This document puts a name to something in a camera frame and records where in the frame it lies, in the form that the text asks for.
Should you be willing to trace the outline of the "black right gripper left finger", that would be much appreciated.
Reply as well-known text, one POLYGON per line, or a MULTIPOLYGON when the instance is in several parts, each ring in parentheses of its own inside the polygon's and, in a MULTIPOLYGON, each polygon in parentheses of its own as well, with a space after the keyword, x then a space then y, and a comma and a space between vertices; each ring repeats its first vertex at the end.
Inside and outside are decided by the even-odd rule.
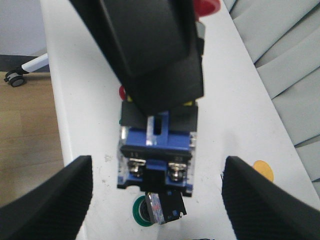
POLYGON ((93 196, 92 158, 81 155, 0 208, 2 240, 74 240, 93 196))

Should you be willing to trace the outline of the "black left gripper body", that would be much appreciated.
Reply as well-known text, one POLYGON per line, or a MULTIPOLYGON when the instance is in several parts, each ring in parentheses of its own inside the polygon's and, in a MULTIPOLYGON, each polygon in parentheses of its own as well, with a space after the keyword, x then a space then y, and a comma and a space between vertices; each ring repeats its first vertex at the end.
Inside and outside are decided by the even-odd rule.
POLYGON ((193 2, 73 0, 125 92, 146 115, 204 95, 193 2))

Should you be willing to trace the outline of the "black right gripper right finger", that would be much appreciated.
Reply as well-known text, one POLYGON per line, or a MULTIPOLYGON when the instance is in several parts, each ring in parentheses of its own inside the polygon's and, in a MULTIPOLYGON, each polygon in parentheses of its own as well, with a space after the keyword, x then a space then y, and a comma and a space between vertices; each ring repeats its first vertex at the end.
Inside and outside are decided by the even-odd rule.
POLYGON ((228 156, 222 199, 238 240, 318 240, 320 212, 237 156, 228 156))

